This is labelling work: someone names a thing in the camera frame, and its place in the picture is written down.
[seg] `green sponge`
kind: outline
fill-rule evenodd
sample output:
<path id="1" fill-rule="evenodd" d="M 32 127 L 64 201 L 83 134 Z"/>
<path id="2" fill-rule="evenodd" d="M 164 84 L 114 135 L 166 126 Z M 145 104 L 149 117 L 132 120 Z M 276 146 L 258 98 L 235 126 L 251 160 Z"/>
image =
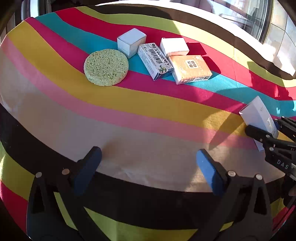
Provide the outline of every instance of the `green sponge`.
<path id="1" fill-rule="evenodd" d="M 83 69 L 87 79 L 96 85 L 116 85 L 128 72 L 128 59 L 118 50 L 104 49 L 91 53 Z"/>

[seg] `teal stripe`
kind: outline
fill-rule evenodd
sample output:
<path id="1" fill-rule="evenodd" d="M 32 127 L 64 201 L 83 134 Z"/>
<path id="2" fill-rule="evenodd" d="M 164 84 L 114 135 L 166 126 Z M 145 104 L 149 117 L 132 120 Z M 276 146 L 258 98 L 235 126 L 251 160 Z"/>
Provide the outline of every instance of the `teal stripe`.
<path id="1" fill-rule="evenodd" d="M 66 41 L 72 43 L 88 54 L 107 48 L 117 49 L 116 42 L 73 27 L 64 22 L 56 13 L 42 15 L 37 17 L 37 19 Z M 137 54 L 128 61 L 129 70 L 149 75 L 146 67 Z M 275 100 L 233 79 L 214 71 L 212 71 L 212 73 L 213 75 L 208 81 L 199 81 L 189 83 L 188 85 L 218 93 L 245 104 L 250 103 L 256 96 L 259 96 L 271 115 L 284 115 L 287 117 L 296 116 L 296 101 Z M 165 79 L 174 81 L 172 76 L 168 76 Z"/>

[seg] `yellow stripe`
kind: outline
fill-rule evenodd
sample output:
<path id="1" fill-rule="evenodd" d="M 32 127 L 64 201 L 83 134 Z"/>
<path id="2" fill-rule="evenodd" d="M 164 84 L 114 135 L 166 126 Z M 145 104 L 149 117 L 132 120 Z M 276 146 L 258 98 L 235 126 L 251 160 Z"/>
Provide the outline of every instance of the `yellow stripe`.
<path id="1" fill-rule="evenodd" d="M 90 83 L 26 22 L 13 29 L 8 37 L 42 74 L 80 100 L 109 109 L 245 136 L 245 124 L 239 115 L 169 96 Z"/>
<path id="2" fill-rule="evenodd" d="M 191 26 L 189 24 L 180 23 L 174 20 L 147 16 L 147 15 L 138 15 L 138 14 L 101 14 L 88 7 L 77 7 L 81 12 L 90 15 L 92 17 L 101 19 L 108 23 L 114 24 L 124 24 L 124 25 L 136 25 L 144 26 L 149 28 L 155 28 L 159 30 L 168 31 L 175 34 L 180 34 L 188 38 L 194 39 L 201 43 L 204 43 L 219 52 L 225 54 L 226 56 L 232 58 L 245 68 L 251 70 L 255 74 L 261 76 L 262 78 L 273 82 L 279 86 L 283 87 L 295 87 L 296 80 L 284 80 L 278 76 L 275 76 L 264 68 L 260 67 L 248 56 L 242 53 L 240 50 L 234 48 L 229 43 L 221 40 L 215 35 L 208 33 L 202 29 Z"/>
<path id="3" fill-rule="evenodd" d="M 15 194 L 29 200 L 31 186 L 34 180 L 34 175 L 15 162 L 5 151 L 0 142 L 0 180 L 4 185 L 13 191 Z M 76 229 L 59 193 L 54 193 L 59 209 L 64 217 L 65 222 L 70 227 Z M 274 217 L 279 211 L 284 208 L 283 200 L 278 199 L 271 204 L 271 213 Z M 186 230 L 156 230 L 147 229 L 129 225 L 126 223 L 117 222 L 111 218 L 96 213 L 85 208 L 90 217 L 100 227 L 100 229 L 112 240 L 129 240 L 129 241 L 146 241 L 146 240 L 188 240 L 196 229 Z M 229 228 L 233 222 L 223 225 L 222 230 Z"/>

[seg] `screw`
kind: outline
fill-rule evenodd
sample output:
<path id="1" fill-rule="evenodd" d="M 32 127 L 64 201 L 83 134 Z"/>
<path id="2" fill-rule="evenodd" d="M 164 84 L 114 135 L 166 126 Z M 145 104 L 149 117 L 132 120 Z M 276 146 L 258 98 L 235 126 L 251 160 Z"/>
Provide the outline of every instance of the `screw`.
<path id="1" fill-rule="evenodd" d="M 257 175 L 256 175 L 256 178 L 257 178 L 258 180 L 262 180 L 262 179 L 263 179 L 262 175 L 260 175 L 260 174 L 257 174 Z"/>
<path id="2" fill-rule="evenodd" d="M 62 170 L 63 175 L 68 175 L 69 173 L 70 173 L 70 170 L 68 168 Z"/>
<path id="3" fill-rule="evenodd" d="M 37 172 L 35 175 L 36 178 L 40 178 L 41 176 L 42 176 L 42 172 Z"/>
<path id="4" fill-rule="evenodd" d="M 227 174 L 230 177 L 235 177 L 235 175 L 236 175 L 235 171 L 232 171 L 232 170 L 228 171 Z"/>

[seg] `table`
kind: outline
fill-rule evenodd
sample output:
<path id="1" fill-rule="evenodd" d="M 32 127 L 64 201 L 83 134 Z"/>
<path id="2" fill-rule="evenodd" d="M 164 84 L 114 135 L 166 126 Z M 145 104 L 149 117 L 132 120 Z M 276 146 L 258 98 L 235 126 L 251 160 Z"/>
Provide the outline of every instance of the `table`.
<path id="1" fill-rule="evenodd" d="M 86 57 L 116 49 L 134 27 L 157 45 L 183 36 L 211 79 L 152 81 L 135 55 L 116 86 L 87 81 Z M 226 170 L 262 174 L 275 217 L 283 173 L 264 161 L 238 112 L 260 96 L 271 115 L 293 117 L 295 86 L 241 38 L 180 10 L 108 4 L 28 18 L 0 47 L 1 198 L 25 231 L 35 173 L 71 169 L 99 146 L 103 160 L 82 201 L 102 231 L 111 240 L 188 240 L 219 201 L 196 164 L 205 148 Z M 56 200 L 75 228 L 58 193 Z"/>

